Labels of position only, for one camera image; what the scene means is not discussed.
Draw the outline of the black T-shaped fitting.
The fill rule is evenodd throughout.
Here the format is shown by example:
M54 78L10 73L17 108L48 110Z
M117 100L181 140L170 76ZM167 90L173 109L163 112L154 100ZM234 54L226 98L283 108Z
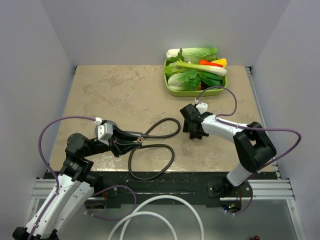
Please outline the black T-shaped fitting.
M191 140L193 140L193 139L199 139L199 140L201 140L202 137L203 137L203 136L202 136L200 133L197 133L197 132L194 132L194 133L190 133L190 134L189 134L189 138L190 138Z

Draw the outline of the grey shower head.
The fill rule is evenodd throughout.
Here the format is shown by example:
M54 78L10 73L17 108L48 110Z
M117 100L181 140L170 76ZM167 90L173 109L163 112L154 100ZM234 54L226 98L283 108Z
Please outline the grey shower head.
M112 120L106 120L105 123L111 124L111 125L117 125L114 121Z

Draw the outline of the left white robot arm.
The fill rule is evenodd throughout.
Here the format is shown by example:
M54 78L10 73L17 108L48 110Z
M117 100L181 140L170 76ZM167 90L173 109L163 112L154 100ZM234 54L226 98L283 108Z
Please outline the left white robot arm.
M66 158L56 183L48 197L26 226L17 227L15 240L56 240L58 232L92 196L104 190L103 178L91 170L87 157L112 152L115 157L140 147L143 133L122 131L116 125L104 123L96 128L96 137L89 139L74 133L67 139Z

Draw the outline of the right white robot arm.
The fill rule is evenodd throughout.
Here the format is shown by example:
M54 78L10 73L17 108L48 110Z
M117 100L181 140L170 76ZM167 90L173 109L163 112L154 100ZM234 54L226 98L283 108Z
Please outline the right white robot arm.
M189 138L202 139L209 135L223 138L235 145L239 164L212 187L218 196L235 196L253 173L276 156L277 150L258 122L250 124L224 120L206 111L206 104L188 104L180 110L184 118L183 132Z

